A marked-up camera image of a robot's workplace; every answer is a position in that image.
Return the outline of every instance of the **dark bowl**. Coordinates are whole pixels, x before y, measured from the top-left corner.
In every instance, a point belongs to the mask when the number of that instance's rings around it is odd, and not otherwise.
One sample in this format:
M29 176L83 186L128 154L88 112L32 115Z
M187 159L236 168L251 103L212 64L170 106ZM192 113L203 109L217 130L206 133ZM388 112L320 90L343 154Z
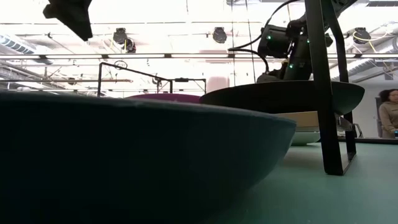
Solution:
M284 157L293 121L154 100L1 93L0 223L195 223Z
M361 102L365 89L352 83L332 82L335 113L349 113ZM316 111L323 100L313 81L283 81L241 85L212 91L200 98L207 105L228 106L265 113Z

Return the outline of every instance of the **ceiling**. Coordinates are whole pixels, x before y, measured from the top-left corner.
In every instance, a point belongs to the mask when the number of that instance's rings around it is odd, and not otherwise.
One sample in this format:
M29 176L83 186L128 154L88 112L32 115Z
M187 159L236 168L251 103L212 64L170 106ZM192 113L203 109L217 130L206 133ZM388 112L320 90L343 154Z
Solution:
M355 27L365 27L371 32L373 42L378 45L395 36L398 31L396 7L366 7L368 1L358 1L339 18L343 32ZM229 6L225 0L93 0L90 6L90 19L94 37L88 42L80 40L72 31L55 19L45 19L42 10L47 1L18 0L1 3L0 34L14 35L36 46L38 54L114 54L121 48L111 41L116 28L124 27L134 40L138 54L149 53L227 53L233 46L245 44L255 39L264 22L280 5L280 1L242 6ZM271 24L286 26L292 19L305 12L302 2L292 3L282 8L272 19ZM217 44L211 37L215 27L224 27L228 38L225 44ZM365 52L369 44L352 44L346 40L348 52ZM335 53L334 45L328 49ZM45 65L32 60L26 62L8 61L38 74L51 74L52 78L96 78L98 64L102 60L53 60L53 65L45 71ZM129 68L158 75L164 78L208 78L214 75L230 77L233 85L252 83L265 66L259 59L252 63L251 58L220 61L217 59L129 59ZM279 68L280 63L271 63L271 69ZM113 97L126 97L139 94L143 89L156 86L151 78L142 77L115 68L105 68L106 78L131 79L131 83L104 83L103 88L131 89L135 92L112 94ZM78 83L74 86L62 84L65 88L94 88L96 83ZM194 82L179 83L176 89L192 91L202 95L203 86Z

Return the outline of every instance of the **exposed ductwork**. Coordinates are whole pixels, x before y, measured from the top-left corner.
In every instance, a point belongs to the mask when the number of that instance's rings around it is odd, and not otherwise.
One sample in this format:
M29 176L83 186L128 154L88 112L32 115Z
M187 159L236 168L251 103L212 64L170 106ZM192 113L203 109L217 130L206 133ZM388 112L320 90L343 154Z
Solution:
M377 46L375 46L377 53L382 54L396 54L398 53L398 37L391 38ZM364 54L373 54L373 49L367 50L363 52ZM351 62L347 65L348 76L356 75L360 72L369 70L374 68L375 66L380 65L374 58L364 58L361 60L357 60ZM339 77L338 66L333 67L330 70L330 77L336 80Z
M15 35L0 34L0 45L21 54L40 54L40 52L36 49L34 45L18 38ZM38 59L35 61L39 63L44 63L46 65L53 64L53 62L48 59Z

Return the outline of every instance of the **green table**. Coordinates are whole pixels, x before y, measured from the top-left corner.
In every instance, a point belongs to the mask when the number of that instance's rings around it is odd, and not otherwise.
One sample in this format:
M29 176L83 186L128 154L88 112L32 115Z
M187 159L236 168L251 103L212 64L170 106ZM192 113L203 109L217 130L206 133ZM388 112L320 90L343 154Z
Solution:
M357 144L357 150L338 177L323 171L320 144L292 147L246 197L205 223L398 223L398 147Z

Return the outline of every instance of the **person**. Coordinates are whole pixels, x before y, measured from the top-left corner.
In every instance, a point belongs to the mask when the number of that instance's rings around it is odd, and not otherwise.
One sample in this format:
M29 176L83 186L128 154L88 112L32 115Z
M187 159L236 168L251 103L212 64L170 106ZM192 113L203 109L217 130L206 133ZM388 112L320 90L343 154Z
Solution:
M379 96L382 101L379 108L382 138L394 139L394 132L398 131L398 89L383 90Z

